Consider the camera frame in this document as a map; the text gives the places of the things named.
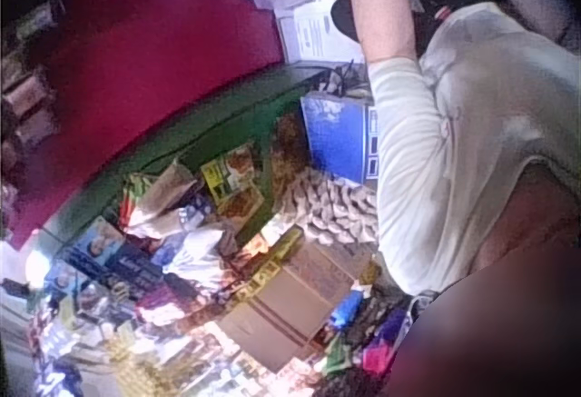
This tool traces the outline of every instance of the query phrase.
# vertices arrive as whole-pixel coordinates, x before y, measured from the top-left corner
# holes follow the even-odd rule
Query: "white long-sleeve shirt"
[[[441,291],[468,275],[527,164],[547,163],[580,196],[580,65],[479,4],[454,13],[419,64],[369,66],[379,249],[404,291]]]

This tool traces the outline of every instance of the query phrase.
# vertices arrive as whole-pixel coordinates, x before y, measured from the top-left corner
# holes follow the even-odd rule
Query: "snack package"
[[[196,182],[196,178],[181,164],[174,161],[139,199],[129,226],[148,222],[177,203]]]
[[[20,84],[5,94],[5,99],[10,103],[14,113],[21,118],[36,104],[51,97],[53,90],[48,85],[44,70],[37,67]]]
[[[2,57],[2,91],[12,87],[26,73],[25,54],[22,47]]]
[[[15,36],[18,41],[24,41],[37,32],[56,26],[56,16],[50,1],[37,6],[17,22]]]
[[[57,134],[58,130],[56,118],[48,106],[41,108],[18,126],[20,139],[27,147],[36,147],[45,138]]]
[[[125,243],[123,234],[99,216],[75,241],[74,248],[86,253],[99,265],[105,265]]]
[[[149,174],[131,173],[123,184],[123,199],[119,208],[119,227],[125,229],[137,202],[155,182],[156,177]]]
[[[228,219],[236,233],[250,220],[264,203],[264,197],[253,183],[232,195],[218,207],[218,214]]]
[[[218,156],[201,167],[217,206],[239,191],[245,190],[254,179],[251,144],[246,143]]]

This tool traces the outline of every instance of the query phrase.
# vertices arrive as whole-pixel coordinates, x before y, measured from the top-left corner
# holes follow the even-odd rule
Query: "red wall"
[[[233,78],[281,60],[272,14],[248,0],[64,0],[34,55],[62,127],[31,155],[20,247],[112,156]]]

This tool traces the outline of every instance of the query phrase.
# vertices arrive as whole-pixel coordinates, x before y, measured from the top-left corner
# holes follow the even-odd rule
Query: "cardboard box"
[[[304,352],[349,293],[357,267],[370,259],[370,253],[349,254],[345,250],[340,252],[342,258],[332,259],[332,249],[307,243],[304,237],[298,241],[300,247],[281,270],[219,322],[230,338],[272,372]]]

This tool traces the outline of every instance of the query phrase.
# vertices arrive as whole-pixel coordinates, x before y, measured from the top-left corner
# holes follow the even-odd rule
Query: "blue package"
[[[379,173],[378,119],[369,101],[308,93],[300,99],[313,167],[357,184]]]
[[[107,261],[106,267],[147,293],[157,289],[162,282],[162,269],[150,262],[146,252],[131,243],[122,245]]]
[[[353,321],[362,300],[363,292],[351,291],[349,295],[339,303],[337,309],[335,309],[335,311],[330,315],[333,327],[336,329],[343,329],[345,326],[349,325]]]
[[[162,245],[155,251],[152,257],[152,264],[164,267],[172,263],[175,255],[182,249],[183,241],[188,233],[176,233],[168,236]]]

